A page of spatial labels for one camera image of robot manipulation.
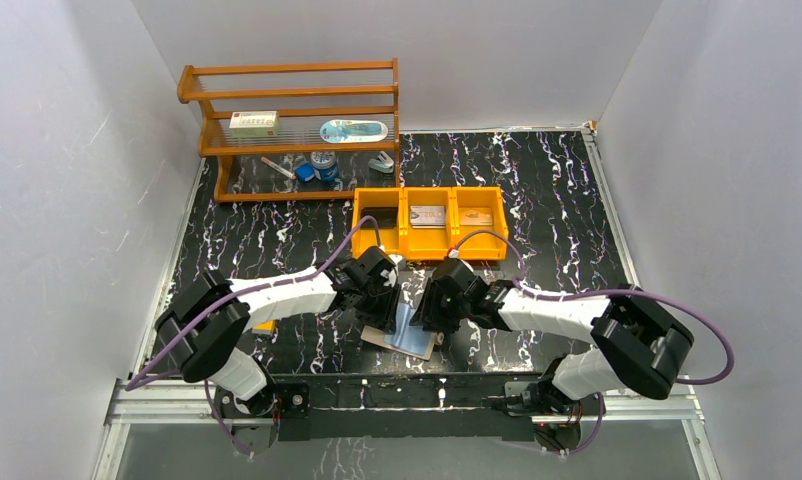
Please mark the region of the beige card holder wallet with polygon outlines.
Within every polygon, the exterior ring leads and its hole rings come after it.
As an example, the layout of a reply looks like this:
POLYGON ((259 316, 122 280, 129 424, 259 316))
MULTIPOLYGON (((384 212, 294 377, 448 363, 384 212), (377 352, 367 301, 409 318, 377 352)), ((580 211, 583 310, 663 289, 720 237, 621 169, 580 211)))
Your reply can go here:
POLYGON ((416 309, 410 304, 400 303, 396 309, 394 333, 387 333, 371 326, 364 326, 361 339, 364 342, 402 353, 420 360, 429 361, 434 348, 444 341, 441 332, 427 331, 411 323, 416 309))

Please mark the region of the silver credit card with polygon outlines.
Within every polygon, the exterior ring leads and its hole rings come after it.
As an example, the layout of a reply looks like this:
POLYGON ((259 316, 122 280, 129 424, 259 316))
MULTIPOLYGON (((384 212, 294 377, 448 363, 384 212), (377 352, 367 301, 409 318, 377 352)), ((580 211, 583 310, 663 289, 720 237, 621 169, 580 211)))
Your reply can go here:
POLYGON ((444 228, 447 214, 442 205, 411 205, 409 223, 412 228, 444 228))

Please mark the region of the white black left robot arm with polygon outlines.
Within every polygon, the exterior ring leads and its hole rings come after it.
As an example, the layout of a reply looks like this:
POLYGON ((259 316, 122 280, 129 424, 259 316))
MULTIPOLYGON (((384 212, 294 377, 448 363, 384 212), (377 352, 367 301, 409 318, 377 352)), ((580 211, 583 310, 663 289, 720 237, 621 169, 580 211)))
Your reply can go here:
POLYGON ((252 416, 271 411, 276 387, 267 369, 237 344, 267 321, 337 310, 354 311, 374 327, 394 322, 404 260, 371 246, 357 258, 336 258, 327 269, 260 279, 204 273, 155 323, 157 342, 187 383, 209 381, 230 392, 252 416))

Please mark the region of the black credit card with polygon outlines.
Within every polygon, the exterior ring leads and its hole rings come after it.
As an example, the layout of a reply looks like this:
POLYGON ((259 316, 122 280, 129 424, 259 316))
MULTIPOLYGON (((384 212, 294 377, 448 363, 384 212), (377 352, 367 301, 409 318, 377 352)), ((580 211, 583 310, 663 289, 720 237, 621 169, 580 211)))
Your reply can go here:
POLYGON ((360 211, 361 216, 371 216, 379 229, 394 229, 398 226, 397 207, 366 207, 360 211))

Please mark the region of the gold credit card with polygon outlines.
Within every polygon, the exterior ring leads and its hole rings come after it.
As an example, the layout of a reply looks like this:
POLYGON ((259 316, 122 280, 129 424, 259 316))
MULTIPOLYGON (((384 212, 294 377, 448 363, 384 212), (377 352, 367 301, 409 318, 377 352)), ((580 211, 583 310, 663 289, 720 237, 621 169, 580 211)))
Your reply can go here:
POLYGON ((458 219, 463 227, 491 226, 494 223, 492 210, 486 207, 461 207, 458 219))

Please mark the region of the middle yellow bin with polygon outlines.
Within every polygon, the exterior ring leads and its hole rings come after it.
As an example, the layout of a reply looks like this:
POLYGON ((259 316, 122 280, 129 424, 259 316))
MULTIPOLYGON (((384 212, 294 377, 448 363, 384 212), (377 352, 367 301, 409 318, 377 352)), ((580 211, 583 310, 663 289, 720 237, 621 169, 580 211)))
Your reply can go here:
POLYGON ((452 188, 449 187, 404 187, 403 194, 407 214, 407 234, 404 236, 403 255, 407 260, 441 260, 451 248, 450 201, 452 188), (442 205, 446 209, 447 220, 444 228, 412 228, 409 223, 411 205, 442 205))

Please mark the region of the yellow bin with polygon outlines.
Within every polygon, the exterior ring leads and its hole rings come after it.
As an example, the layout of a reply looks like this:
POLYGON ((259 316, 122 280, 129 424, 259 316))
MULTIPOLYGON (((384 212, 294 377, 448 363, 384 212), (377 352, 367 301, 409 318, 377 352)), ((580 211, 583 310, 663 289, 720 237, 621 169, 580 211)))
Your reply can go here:
MULTIPOLYGON (((451 245, 455 245, 466 235, 486 230, 509 237, 509 226, 505 214, 505 205, 500 187, 453 187, 451 189, 450 230, 451 245), (491 226, 463 227, 459 225, 458 210, 461 207, 486 207, 493 213, 494 223, 491 226)), ((497 261, 506 257, 507 245, 491 234, 476 234, 460 247, 460 257, 472 261, 497 261)))
POLYGON ((394 229, 375 229, 371 221, 367 221, 353 236, 351 246, 354 256, 360 256, 371 246, 382 245, 389 254, 402 254, 404 236, 407 234, 406 203, 402 188, 358 188, 354 194, 353 225, 357 225, 365 217, 360 211, 366 207, 397 207, 398 226, 394 229))
POLYGON ((403 255, 407 260, 441 260, 451 248, 450 201, 452 188, 449 187, 404 187, 403 194, 407 214, 407 234, 404 236, 403 255), (442 205, 446 209, 447 220, 444 228, 412 228, 409 223, 411 205, 442 205))

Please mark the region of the left yellow bin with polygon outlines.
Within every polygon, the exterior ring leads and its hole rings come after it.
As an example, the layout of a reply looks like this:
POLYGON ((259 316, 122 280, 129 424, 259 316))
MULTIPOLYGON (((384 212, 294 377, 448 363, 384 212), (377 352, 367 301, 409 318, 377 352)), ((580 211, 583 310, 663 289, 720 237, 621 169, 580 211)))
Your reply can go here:
POLYGON ((353 225, 357 225, 365 217, 360 211, 366 207, 397 207, 398 226, 394 229, 375 229, 371 221, 367 221, 353 236, 351 246, 354 256, 360 256, 371 246, 382 245, 389 254, 402 254, 404 236, 407 234, 406 203, 402 188, 358 188, 354 194, 353 225))

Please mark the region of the small yellow block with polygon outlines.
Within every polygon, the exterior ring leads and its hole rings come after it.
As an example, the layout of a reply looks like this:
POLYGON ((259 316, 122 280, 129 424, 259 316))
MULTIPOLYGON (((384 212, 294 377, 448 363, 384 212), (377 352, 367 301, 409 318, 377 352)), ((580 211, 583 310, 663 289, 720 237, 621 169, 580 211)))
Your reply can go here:
POLYGON ((252 327, 252 332, 256 335, 272 335, 275 330, 276 321, 267 321, 252 327))

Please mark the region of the blue white jar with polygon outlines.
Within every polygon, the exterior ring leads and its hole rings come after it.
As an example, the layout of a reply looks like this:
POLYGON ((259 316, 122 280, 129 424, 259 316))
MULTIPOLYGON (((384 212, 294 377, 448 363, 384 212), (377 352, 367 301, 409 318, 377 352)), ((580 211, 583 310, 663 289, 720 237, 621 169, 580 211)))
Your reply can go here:
POLYGON ((333 182, 338 178, 337 156, 333 151, 319 151, 310 154, 310 163, 315 176, 322 182, 333 182))

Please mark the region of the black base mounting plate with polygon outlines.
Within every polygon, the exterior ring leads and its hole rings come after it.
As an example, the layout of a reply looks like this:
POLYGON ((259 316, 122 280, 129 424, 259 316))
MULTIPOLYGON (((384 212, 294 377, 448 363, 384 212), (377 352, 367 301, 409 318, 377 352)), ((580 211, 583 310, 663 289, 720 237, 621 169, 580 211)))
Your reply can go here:
POLYGON ((555 399, 539 373, 277 375, 255 405, 216 387, 234 435, 265 427, 272 442, 372 437, 490 437, 554 454, 581 450, 605 413, 596 395, 555 399))

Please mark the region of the blue oval package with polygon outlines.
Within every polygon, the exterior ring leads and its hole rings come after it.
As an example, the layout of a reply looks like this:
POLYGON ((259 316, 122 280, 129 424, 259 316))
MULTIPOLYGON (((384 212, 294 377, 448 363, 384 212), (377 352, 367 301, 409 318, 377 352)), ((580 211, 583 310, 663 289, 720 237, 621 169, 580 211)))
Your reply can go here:
POLYGON ((332 119, 319 130, 320 138, 331 144, 375 143, 388 134, 388 126, 376 120, 332 119))

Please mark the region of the white marker pen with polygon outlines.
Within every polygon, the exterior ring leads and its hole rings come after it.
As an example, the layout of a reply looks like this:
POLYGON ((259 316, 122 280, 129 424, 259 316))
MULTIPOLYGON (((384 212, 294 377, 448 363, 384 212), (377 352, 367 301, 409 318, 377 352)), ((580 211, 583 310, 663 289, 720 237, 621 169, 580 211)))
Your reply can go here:
POLYGON ((274 162, 274 161, 270 160, 270 159, 269 159, 269 158, 267 158, 267 157, 261 156, 261 157, 260 157, 260 160, 261 160, 261 161, 262 161, 262 162, 263 162, 265 165, 269 166, 270 168, 272 168, 273 170, 275 170, 276 172, 278 172, 279 174, 281 174, 281 175, 285 176, 285 177, 286 177, 286 178, 288 178, 288 179, 295 180, 295 179, 297 178, 297 176, 295 175, 295 173, 294 173, 294 172, 292 172, 292 171, 290 171, 290 170, 288 170, 288 169, 284 168, 283 166, 281 166, 281 165, 279 165, 278 163, 276 163, 276 162, 274 162))

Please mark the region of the wooden shelf rack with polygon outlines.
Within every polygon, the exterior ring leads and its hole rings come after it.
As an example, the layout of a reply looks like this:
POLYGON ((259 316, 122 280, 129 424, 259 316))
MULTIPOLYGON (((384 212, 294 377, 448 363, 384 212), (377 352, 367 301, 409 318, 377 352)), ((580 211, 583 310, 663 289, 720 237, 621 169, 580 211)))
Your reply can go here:
POLYGON ((399 62, 184 67, 177 83, 183 104, 201 112, 197 151, 215 162, 213 198, 218 203, 351 199, 360 186, 397 187, 399 168, 369 179, 368 161, 379 151, 400 159, 399 62), (229 122, 235 111, 277 111, 276 137, 235 138, 229 122), (388 136, 375 143, 331 144, 319 130, 332 119, 376 120, 388 136), (333 151, 338 178, 329 183, 288 179, 264 156, 294 172, 310 154, 333 151))

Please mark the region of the white red box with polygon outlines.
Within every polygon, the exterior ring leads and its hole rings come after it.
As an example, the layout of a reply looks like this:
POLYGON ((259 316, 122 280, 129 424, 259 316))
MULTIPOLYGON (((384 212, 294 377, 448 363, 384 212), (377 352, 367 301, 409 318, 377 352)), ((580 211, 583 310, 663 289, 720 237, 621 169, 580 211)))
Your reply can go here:
POLYGON ((229 131, 235 138, 276 137, 278 129, 277 111, 235 111, 229 122, 229 131))

